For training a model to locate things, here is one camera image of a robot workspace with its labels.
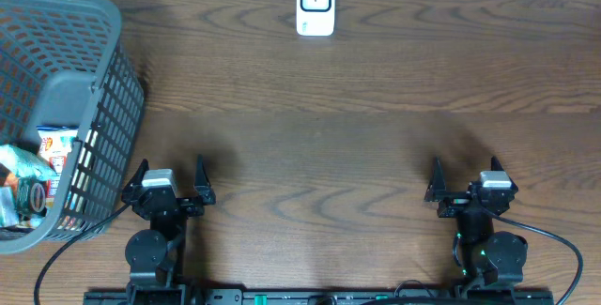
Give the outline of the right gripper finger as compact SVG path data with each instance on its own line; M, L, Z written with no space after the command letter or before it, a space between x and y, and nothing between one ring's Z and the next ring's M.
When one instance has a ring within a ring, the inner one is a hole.
M432 175L425 193L426 200L439 200L446 193L446 182L438 157L433 160Z
M506 173L497 157L491 158L491 171L489 174L490 188L512 188L514 181Z

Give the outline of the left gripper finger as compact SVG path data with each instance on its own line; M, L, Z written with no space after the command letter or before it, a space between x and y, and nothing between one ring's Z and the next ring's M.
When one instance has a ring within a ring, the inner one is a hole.
M197 156L193 186L199 195L209 195L211 193L211 184L206 173L202 155Z
M147 159L143 159L129 182L125 185L124 191L135 191L138 187L141 187L144 175L148 170L148 161Z

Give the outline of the green Zam-Buk tin box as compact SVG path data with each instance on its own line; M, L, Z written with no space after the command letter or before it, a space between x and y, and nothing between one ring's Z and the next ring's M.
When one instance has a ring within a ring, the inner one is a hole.
M42 214L46 208L44 185L34 178L22 178L18 184L16 207L25 216Z

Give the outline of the light green candy packet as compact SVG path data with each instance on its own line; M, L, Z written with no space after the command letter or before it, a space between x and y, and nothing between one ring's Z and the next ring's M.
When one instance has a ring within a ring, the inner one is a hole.
M56 171L43 158L15 145L1 146L1 184L15 178L46 181L57 177Z

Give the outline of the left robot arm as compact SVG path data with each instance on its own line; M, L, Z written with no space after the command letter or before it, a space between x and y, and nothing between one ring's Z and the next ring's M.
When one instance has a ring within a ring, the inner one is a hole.
M126 287L129 304L199 304L202 292L182 278L187 222L200 217L216 203L203 158L196 162L193 183L196 195L178 197L171 169L151 170L143 160L121 194L124 204L149 222L134 234L125 249L130 265Z

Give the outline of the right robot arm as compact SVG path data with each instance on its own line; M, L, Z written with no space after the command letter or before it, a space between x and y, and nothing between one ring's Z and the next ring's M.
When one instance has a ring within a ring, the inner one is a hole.
M518 187L493 157L490 169L479 174L463 191L449 191L439 159L434 159L432 175L424 196L438 205L440 218L456 220L452 248L455 263L465 281L455 291L468 293L490 289L511 290L523 281L528 243L522 236L494 230L493 219L510 208Z

